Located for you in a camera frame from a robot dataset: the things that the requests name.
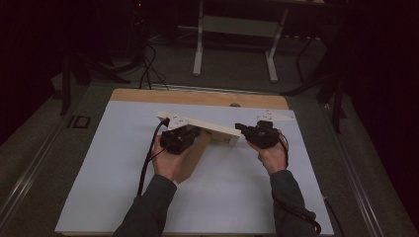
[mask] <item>person's left hand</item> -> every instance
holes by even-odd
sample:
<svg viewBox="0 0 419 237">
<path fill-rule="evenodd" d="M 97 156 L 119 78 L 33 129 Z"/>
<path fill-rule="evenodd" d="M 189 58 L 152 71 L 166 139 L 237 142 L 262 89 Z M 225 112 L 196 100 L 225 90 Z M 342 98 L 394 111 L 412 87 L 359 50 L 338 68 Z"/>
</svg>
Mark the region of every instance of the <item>person's left hand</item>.
<svg viewBox="0 0 419 237">
<path fill-rule="evenodd" d="M 154 148 L 151 151 L 151 157 L 161 152 L 164 148 L 160 145 L 161 135 L 156 136 L 154 140 Z M 179 155 L 171 154 L 167 151 L 159 153 L 152 159 L 154 173 L 166 177 L 174 181 L 181 171 L 183 160 L 188 155 L 191 148 L 184 150 Z"/>
</svg>

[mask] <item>white board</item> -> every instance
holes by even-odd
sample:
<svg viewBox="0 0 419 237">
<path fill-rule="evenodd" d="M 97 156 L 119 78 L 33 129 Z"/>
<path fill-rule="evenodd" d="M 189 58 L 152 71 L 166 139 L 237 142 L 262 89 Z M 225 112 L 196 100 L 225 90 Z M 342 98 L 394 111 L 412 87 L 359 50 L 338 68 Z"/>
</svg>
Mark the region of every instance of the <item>white board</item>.
<svg viewBox="0 0 419 237">
<path fill-rule="evenodd" d="M 55 231 L 114 232 L 138 188 L 158 111 L 234 127 L 256 125 L 264 109 L 110 101 Z M 271 110 L 294 117 L 293 111 Z M 333 229 L 296 120 L 275 121 L 290 144 L 293 172 L 306 207 L 316 213 L 323 235 Z M 153 176 L 147 169 L 144 190 Z M 178 185 L 169 207 L 166 234 L 275 233 L 269 176 L 244 136 L 235 146 L 211 143 L 190 179 Z"/>
</svg>

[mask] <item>black handheld device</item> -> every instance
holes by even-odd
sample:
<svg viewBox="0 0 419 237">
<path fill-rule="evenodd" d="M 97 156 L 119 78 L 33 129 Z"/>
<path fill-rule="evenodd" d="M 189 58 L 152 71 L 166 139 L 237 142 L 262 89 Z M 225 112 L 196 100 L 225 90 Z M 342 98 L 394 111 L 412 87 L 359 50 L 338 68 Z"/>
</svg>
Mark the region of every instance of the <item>black handheld device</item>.
<svg viewBox="0 0 419 237">
<path fill-rule="evenodd" d="M 273 147 L 280 142 L 280 133 L 271 121 L 259 120 L 256 126 L 236 123 L 235 128 L 241 130 L 246 140 L 262 149 Z"/>
<path fill-rule="evenodd" d="M 195 137 L 200 135 L 200 128 L 194 127 L 190 130 L 182 126 L 173 130 L 166 130 L 161 133 L 160 145 L 169 153 L 179 155 L 192 144 Z"/>
</svg>

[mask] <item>cable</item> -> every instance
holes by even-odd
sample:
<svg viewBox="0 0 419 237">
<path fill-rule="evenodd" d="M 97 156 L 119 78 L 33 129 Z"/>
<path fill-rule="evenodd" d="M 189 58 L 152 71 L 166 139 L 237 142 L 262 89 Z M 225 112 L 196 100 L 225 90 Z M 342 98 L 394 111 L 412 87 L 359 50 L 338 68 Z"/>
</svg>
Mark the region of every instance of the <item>cable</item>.
<svg viewBox="0 0 419 237">
<path fill-rule="evenodd" d="M 151 83 L 162 83 L 165 87 L 166 87 L 166 89 L 168 90 L 168 91 L 170 91 L 169 90 L 169 87 L 167 87 L 167 85 L 166 85 L 166 83 L 165 83 L 165 80 L 166 80 L 166 76 L 163 74 L 163 73 L 161 73 L 161 72 L 158 72 L 152 65 L 150 65 L 149 66 L 149 68 L 151 68 L 151 71 L 152 72 L 154 72 L 154 74 L 155 74 L 155 76 L 158 78 L 158 80 L 159 80 L 159 82 L 151 82 Z"/>
<path fill-rule="evenodd" d="M 329 202 L 329 200 L 327 199 L 327 196 L 326 196 L 326 195 L 324 195 L 322 191 L 320 191 L 320 192 L 321 192 L 321 194 L 323 195 L 324 202 L 326 203 L 327 207 L 329 207 L 330 212 L 332 212 L 333 218 L 335 218 L 335 220 L 336 220 L 336 224 L 338 225 L 338 228 L 339 228 L 339 231 L 340 231 L 340 232 L 341 232 L 341 234 L 342 234 L 342 237 L 345 237 L 345 233 L 343 232 L 342 225 L 341 225 L 341 223 L 340 223 L 340 221 L 339 221 L 339 219 L 338 219 L 338 216 L 336 215 L 336 213 L 335 213 L 334 209 L 332 208 L 332 205 L 330 205 L 330 202 Z"/>
<path fill-rule="evenodd" d="M 146 60 L 144 59 L 144 65 L 145 65 L 145 70 L 141 75 L 141 79 L 139 80 L 139 89 L 141 89 L 142 86 L 142 81 L 144 80 L 145 75 L 147 75 L 147 82 L 148 82 L 148 87 L 151 90 L 151 85 L 150 85 L 150 78 L 149 78 L 149 68 L 151 66 L 151 64 L 153 63 L 155 57 L 156 57 L 156 50 L 154 49 L 154 47 L 152 47 L 150 44 L 147 44 L 146 46 L 150 47 L 153 50 L 153 57 L 151 58 L 151 60 L 149 61 L 149 64 L 147 65 Z"/>
<path fill-rule="evenodd" d="M 274 200 L 274 203 L 276 205 L 282 207 L 288 213 L 291 213 L 291 214 L 295 215 L 296 217 L 310 223 L 314 227 L 315 232 L 317 233 L 317 235 L 320 235 L 321 226 L 317 221 L 315 221 L 315 219 L 313 217 L 310 216 L 308 210 L 307 211 L 301 211 L 301 210 L 298 210 L 298 209 L 296 209 L 296 208 L 294 208 L 294 207 L 292 207 L 288 204 L 285 204 L 284 202 L 276 199 L 274 197 L 274 193 L 272 193 L 272 199 Z"/>
<path fill-rule="evenodd" d="M 284 139 L 284 141 L 285 141 L 285 143 L 280 139 L 280 143 L 281 143 L 281 145 L 283 146 L 283 148 L 284 148 L 284 151 L 285 151 L 285 153 L 286 153 L 286 161 L 287 161 L 287 167 L 288 167 L 288 165 L 289 165 L 289 150 L 290 150 L 290 147 L 289 147 L 289 144 L 288 144 L 288 140 L 287 140 L 287 138 L 282 134 L 282 133 L 280 133 L 280 136 Z"/>
<path fill-rule="evenodd" d="M 166 151 L 166 148 L 163 148 L 163 150 L 161 150 L 161 151 L 157 152 L 157 154 L 153 155 L 153 156 L 150 158 L 150 161 L 151 161 L 151 160 L 153 160 L 156 156 L 160 155 L 160 153 L 162 153 L 163 151 Z"/>
<path fill-rule="evenodd" d="M 137 193 L 136 193 L 139 197 L 141 197 L 141 194 L 142 194 L 142 188 L 143 188 L 143 186 L 144 186 L 145 173 L 146 173 L 146 171 L 147 171 L 147 166 L 148 166 L 148 163 L 150 162 L 150 160 L 151 160 L 152 158 L 154 158 L 155 156 L 157 156 L 158 154 L 160 154 L 161 152 L 163 152 L 163 151 L 164 151 L 164 149 L 163 149 L 162 151 L 160 151 L 159 153 L 157 153 L 156 155 L 154 155 L 153 157 L 151 157 L 151 151 L 152 151 L 152 149 L 153 149 L 153 144 L 154 144 L 154 140 L 156 139 L 157 132 L 158 132 L 158 130 L 160 129 L 160 127 L 161 127 L 162 125 L 166 125 L 166 126 L 167 126 L 168 124 L 169 124 L 169 119 L 168 119 L 168 118 L 167 118 L 167 119 L 165 119 L 165 120 L 162 120 L 162 121 L 161 121 L 161 122 L 157 125 L 157 127 L 156 127 L 156 129 L 155 129 L 155 131 L 154 131 L 153 138 L 151 139 L 150 147 L 148 148 L 148 153 L 147 153 L 147 156 L 145 157 L 144 164 L 142 165 L 142 169 L 141 169 L 141 176 L 140 176 L 140 178 L 139 178 L 138 191 L 137 191 Z"/>
</svg>

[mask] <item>wooden support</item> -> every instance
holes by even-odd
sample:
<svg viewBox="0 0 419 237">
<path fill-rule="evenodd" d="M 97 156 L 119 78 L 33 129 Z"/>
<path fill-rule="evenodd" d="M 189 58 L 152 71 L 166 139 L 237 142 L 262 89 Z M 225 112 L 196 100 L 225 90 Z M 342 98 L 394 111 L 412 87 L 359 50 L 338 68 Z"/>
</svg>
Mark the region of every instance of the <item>wooden support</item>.
<svg viewBox="0 0 419 237">
<path fill-rule="evenodd" d="M 181 172 L 179 173 L 178 177 L 176 178 L 176 182 L 178 184 L 184 182 L 189 177 L 191 177 L 192 173 L 197 167 L 198 162 L 203 156 L 204 151 L 206 150 L 207 146 L 210 144 L 212 139 L 212 134 L 206 130 L 201 130 L 200 138 L 198 143 L 195 144 L 194 148 L 190 151 L 189 155 L 185 158 Z"/>
</svg>

